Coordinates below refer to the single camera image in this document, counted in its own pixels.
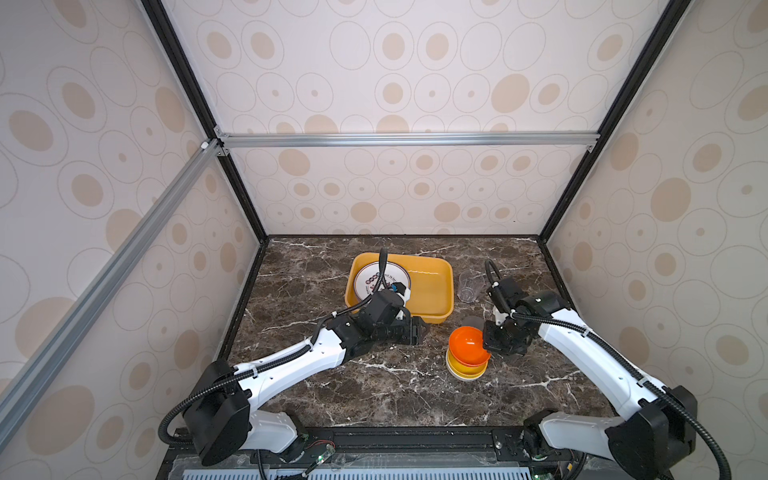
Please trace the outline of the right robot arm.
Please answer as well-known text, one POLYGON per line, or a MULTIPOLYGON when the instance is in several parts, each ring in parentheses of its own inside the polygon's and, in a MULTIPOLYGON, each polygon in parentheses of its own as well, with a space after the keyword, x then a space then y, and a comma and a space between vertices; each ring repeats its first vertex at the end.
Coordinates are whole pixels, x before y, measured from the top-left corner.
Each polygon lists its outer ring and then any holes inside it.
POLYGON ((698 402, 685 387, 671 388, 646 373, 592 330, 552 291, 524 292, 487 261, 487 295, 494 318, 483 346, 495 354, 523 355, 539 338, 555 347, 605 396, 615 416, 589 417, 545 409, 525 420, 525 454, 542 460, 572 450, 617 464, 633 479, 668 479, 671 469, 702 440, 721 479, 732 476, 723 449, 697 418, 698 402))

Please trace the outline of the horizontal aluminium rail back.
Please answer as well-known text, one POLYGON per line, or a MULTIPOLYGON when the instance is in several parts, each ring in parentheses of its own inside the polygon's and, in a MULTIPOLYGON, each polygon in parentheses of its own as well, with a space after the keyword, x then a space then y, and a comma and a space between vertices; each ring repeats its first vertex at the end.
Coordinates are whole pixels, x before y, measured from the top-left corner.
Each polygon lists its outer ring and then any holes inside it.
POLYGON ((594 145, 593 131, 223 134, 228 148, 594 145))

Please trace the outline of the black frame post right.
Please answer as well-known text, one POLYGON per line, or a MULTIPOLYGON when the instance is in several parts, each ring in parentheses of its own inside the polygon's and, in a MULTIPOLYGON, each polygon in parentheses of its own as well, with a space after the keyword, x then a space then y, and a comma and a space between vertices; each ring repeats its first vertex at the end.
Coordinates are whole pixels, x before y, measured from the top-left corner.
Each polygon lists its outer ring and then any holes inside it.
POLYGON ((642 49, 632 65, 626 80, 621 85, 616 98, 600 124, 597 130, 599 137, 595 145, 588 149, 581 158, 552 214, 538 236, 541 245, 546 246, 553 237, 602 151, 607 146, 608 141, 618 128, 621 120, 629 110, 629 107, 692 4, 693 1, 691 0, 673 0, 666 4, 648 39, 642 45, 642 49))

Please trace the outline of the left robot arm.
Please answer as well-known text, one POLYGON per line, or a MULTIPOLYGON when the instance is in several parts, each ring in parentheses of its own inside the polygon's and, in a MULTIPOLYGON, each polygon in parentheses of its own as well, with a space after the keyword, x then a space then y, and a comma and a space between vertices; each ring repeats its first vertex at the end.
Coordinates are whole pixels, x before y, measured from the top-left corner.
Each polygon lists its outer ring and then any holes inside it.
POLYGON ((160 421, 157 435, 170 447, 190 447, 205 466, 239 450, 291 453, 304 431, 285 413, 263 405, 305 379, 368 354, 373 347, 421 344, 427 323, 406 303, 410 291, 395 283, 356 305, 322 317, 313 335, 259 360, 209 364, 190 395, 160 421))

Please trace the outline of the yellow plastic bin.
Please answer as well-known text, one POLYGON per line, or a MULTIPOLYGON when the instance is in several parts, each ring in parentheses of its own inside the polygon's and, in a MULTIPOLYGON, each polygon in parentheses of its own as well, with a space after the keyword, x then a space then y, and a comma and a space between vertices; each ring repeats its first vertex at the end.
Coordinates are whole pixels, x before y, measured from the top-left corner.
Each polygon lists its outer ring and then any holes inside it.
MULTIPOLYGON (((366 264, 377 262, 379 254, 366 252, 358 255, 352 263, 344 300, 347 306, 356 301, 352 292, 355 274, 366 264)), ((409 273, 411 278, 411 297, 406 306, 410 312, 421 317, 428 324, 443 323, 454 310, 453 269, 443 259, 389 254, 388 262, 396 263, 409 273)))

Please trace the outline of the black frame post left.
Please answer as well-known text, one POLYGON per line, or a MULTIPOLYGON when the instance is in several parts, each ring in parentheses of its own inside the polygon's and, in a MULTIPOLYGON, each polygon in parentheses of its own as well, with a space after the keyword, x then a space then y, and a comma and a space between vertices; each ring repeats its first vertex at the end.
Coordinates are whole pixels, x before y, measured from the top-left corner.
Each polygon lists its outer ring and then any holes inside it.
MULTIPOLYGON (((193 72, 189 59, 184 51, 181 41, 171 24, 170 15, 161 1, 141 0, 142 10, 147 15, 151 28, 154 30, 161 47, 178 79, 185 96, 192 107, 193 113, 201 125, 207 139, 219 140, 217 133, 218 124, 209 107, 203 89, 193 72)), ((224 174, 234 191, 235 197, 242 208, 251 230, 260 243, 269 240, 269 235, 255 210, 253 202, 246 190, 242 176, 240 175, 230 153, 218 156, 218 161, 224 174)))

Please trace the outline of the white plate red rim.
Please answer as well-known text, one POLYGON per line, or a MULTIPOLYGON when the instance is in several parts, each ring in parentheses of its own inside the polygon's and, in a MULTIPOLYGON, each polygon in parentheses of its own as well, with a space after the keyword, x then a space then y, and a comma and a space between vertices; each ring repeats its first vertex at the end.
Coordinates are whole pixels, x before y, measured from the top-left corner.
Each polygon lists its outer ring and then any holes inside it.
MULTIPOLYGON (((356 301, 363 300, 371 295, 374 286, 379 280, 379 265, 377 262, 364 265, 354 276, 352 282, 352 292, 356 301)), ((402 266, 388 262, 384 269, 384 279, 379 284, 379 289, 392 288, 395 283, 401 283, 406 288, 411 288, 411 278, 409 273, 402 266)))

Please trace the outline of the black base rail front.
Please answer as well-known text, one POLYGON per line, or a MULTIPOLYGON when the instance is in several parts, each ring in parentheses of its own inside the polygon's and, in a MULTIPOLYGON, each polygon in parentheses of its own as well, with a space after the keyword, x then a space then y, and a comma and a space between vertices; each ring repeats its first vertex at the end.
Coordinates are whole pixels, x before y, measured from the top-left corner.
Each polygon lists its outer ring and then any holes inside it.
POLYGON ((292 462, 239 451, 205 467, 172 448, 159 479, 624 479, 615 463, 573 449, 527 455, 520 427, 321 427, 292 462))

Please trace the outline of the black frame post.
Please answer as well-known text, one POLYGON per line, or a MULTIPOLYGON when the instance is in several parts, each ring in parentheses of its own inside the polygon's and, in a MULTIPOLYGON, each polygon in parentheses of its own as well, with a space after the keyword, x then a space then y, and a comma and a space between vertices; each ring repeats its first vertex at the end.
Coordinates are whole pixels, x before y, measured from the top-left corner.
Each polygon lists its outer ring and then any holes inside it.
MULTIPOLYGON (((209 107, 203 89, 193 72, 189 59, 184 51, 181 41, 171 24, 170 15, 161 1, 141 0, 142 10, 147 15, 151 28, 154 30, 161 47, 178 79, 185 96, 192 107, 193 113, 201 125, 207 139, 219 140, 217 133, 218 124, 209 107)), ((269 235, 255 210, 253 202, 246 190, 242 176, 240 175, 230 153, 218 156, 218 161, 224 174, 234 191, 235 197, 242 208, 251 230, 260 243, 269 240, 269 235)))
POLYGON ((588 149, 581 158, 552 214, 538 236, 541 245, 546 246, 553 237, 602 151, 607 146, 608 141, 618 128, 621 120, 629 110, 629 107, 692 4, 693 1, 691 0, 673 0, 666 4, 648 39, 642 45, 642 49, 632 65, 626 80, 621 85, 616 98, 600 124, 597 130, 599 137, 595 145, 588 149))

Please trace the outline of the diagonal aluminium rail left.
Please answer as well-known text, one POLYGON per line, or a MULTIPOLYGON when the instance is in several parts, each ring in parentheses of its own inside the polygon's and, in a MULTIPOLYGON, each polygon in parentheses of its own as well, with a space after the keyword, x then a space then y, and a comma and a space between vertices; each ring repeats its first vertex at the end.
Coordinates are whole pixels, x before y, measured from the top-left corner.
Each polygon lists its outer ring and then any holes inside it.
POLYGON ((7 448, 221 147, 221 140, 211 138, 197 150, 25 364, 1 399, 2 449, 7 448))

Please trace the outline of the orange bowl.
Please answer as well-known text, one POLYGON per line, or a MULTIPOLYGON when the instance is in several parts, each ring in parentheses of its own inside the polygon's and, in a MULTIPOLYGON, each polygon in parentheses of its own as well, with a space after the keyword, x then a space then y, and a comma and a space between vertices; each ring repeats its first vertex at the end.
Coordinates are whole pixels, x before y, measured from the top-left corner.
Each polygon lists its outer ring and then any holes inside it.
POLYGON ((455 329, 449 337, 448 348, 453 358, 467 367, 483 366, 491 357, 483 346, 483 332, 471 326, 455 329))

